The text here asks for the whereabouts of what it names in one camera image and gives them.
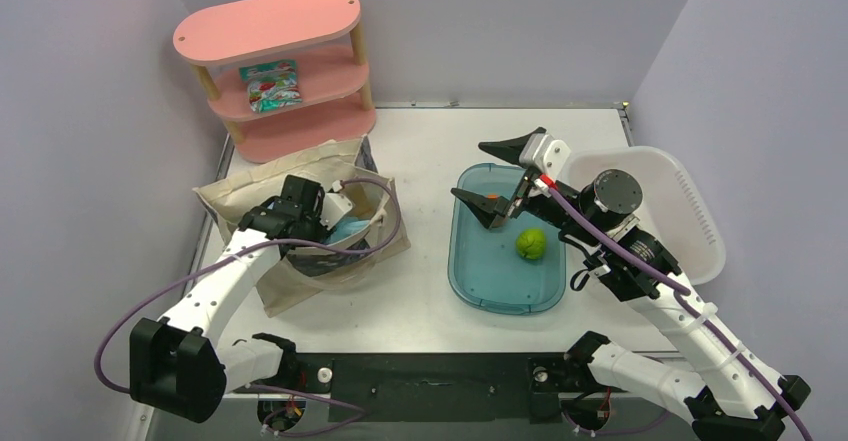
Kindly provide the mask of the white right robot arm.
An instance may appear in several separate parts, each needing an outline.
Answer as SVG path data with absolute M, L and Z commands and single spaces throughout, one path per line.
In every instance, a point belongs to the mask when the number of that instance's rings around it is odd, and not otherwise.
M 776 440 L 799 422 L 810 386 L 762 362 L 699 297 L 671 252 L 640 227 L 642 190 L 630 174 L 605 170 L 578 190 L 529 169 L 511 197 L 460 188 L 453 195 L 487 229 L 523 213 L 556 227 L 563 242 L 584 250 L 589 275 L 688 362 L 676 369 L 589 331 L 565 353 L 575 388 L 637 395 L 686 421 L 701 440 Z

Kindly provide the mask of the green round fruit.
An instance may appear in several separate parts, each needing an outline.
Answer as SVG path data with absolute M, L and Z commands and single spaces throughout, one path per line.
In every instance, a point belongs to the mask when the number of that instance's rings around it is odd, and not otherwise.
M 539 260 L 545 256 L 547 237 L 541 228 L 528 228 L 522 231 L 515 240 L 516 253 L 526 260 Z

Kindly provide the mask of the light blue plastic grocery bag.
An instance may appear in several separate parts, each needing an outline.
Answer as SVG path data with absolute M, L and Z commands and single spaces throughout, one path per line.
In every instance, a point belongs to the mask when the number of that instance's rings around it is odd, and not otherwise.
M 325 240 L 325 244 L 331 245 L 338 243 L 350 236 L 356 235 L 360 231 L 367 228 L 368 220 L 360 220 L 354 217 L 344 217 L 334 227 L 329 237 Z

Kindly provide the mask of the beige canvas tote bag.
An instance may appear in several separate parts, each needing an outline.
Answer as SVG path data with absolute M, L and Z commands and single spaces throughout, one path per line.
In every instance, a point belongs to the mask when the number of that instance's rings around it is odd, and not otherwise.
M 274 317 L 322 291 L 359 284 L 381 261 L 410 246 L 395 181 L 379 173 L 368 137 L 331 140 L 231 174 L 195 193 L 230 241 L 249 209 L 281 193 L 285 178 L 295 175 L 330 189 L 334 181 L 350 181 L 342 192 L 353 210 L 345 217 L 368 220 L 356 235 L 331 244 L 341 251 L 296 248 L 257 284 L 267 316 Z

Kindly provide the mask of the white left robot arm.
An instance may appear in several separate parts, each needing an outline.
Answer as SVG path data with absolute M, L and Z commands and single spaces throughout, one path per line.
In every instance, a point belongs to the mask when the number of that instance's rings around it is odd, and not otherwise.
M 239 218 L 219 259 L 190 276 L 195 285 L 185 297 L 158 319 L 135 324 L 128 387 L 134 401 L 202 423 L 236 389 L 265 383 L 284 391 L 300 382 L 288 339 L 256 333 L 225 348 L 217 342 L 247 295 L 291 256 L 333 273 L 375 263 L 405 239 L 394 181 L 365 165 L 365 152 L 354 164 L 302 158 L 273 177 L 276 193 Z

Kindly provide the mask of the green candy packet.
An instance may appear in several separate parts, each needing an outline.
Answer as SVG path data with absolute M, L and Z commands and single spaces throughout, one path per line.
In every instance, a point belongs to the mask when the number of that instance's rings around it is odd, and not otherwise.
M 303 101 L 298 64 L 293 59 L 240 67 L 238 73 L 246 84 L 248 104 L 254 113 L 270 112 Z

